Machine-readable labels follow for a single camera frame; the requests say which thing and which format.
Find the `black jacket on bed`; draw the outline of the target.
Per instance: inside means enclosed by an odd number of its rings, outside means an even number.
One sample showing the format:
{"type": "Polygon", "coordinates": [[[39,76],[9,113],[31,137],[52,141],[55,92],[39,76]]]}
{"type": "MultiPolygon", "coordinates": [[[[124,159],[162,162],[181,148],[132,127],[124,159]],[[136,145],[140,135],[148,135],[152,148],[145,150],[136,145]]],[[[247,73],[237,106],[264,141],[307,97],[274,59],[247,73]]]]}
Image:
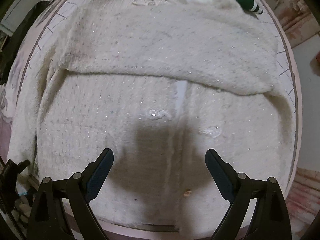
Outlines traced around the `black jacket on bed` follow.
{"type": "Polygon", "coordinates": [[[9,39],[9,42],[4,47],[4,50],[1,52],[1,85],[8,81],[12,64],[28,30],[49,4],[49,1],[39,1],[35,4],[17,27],[16,31],[9,39]]]}

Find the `pink floral curtain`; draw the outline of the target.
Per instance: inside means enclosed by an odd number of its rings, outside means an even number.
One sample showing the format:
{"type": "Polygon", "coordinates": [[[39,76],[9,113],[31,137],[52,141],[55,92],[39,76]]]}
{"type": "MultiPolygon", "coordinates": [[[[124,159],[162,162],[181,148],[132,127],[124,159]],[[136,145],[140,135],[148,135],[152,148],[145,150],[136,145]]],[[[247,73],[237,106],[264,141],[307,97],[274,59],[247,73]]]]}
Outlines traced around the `pink floral curtain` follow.
{"type": "Polygon", "coordinates": [[[319,34],[319,24],[304,0],[280,0],[274,14],[292,48],[319,34]]]}

